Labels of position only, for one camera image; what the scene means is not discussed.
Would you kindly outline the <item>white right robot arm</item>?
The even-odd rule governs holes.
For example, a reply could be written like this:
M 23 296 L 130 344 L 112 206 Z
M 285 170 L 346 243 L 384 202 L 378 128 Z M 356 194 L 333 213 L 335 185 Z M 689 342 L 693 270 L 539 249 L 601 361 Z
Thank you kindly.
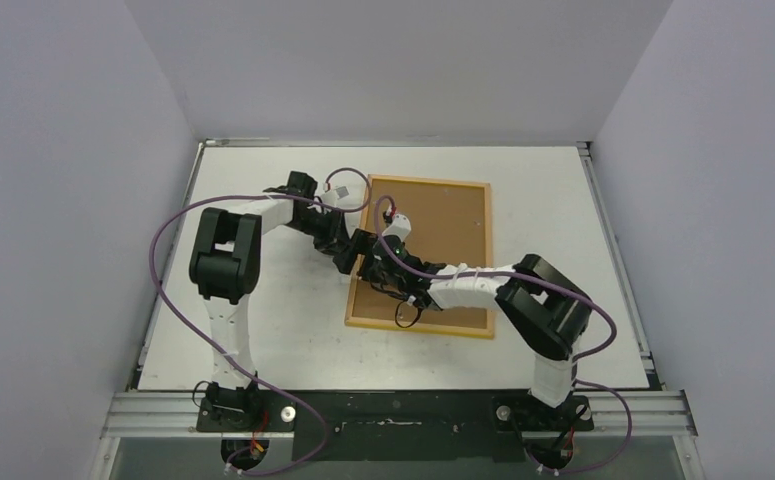
M 556 427 L 568 415 L 575 349 L 590 316 L 586 294 L 535 254 L 500 268 L 425 262 L 408 252 L 410 232 L 408 225 L 389 226 L 377 237 L 358 229 L 333 262 L 418 314 L 457 308 L 503 313 L 537 356 L 530 419 L 543 429 Z

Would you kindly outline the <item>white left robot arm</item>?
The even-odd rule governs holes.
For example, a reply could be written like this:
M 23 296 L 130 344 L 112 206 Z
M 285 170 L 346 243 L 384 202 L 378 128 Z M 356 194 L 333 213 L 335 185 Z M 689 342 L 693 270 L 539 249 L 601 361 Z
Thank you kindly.
M 248 303 L 261 271 L 262 237 L 279 226 L 309 235 L 317 251 L 336 256 L 351 245 L 345 216 L 363 210 L 371 188 L 352 205 L 346 186 L 327 185 L 293 171 L 286 184 L 250 197 L 234 210 L 206 208 L 200 215 L 189 278 L 197 286 L 211 325 L 214 372 L 204 406 L 221 411 L 233 428 L 245 431 L 263 410 L 249 345 Z

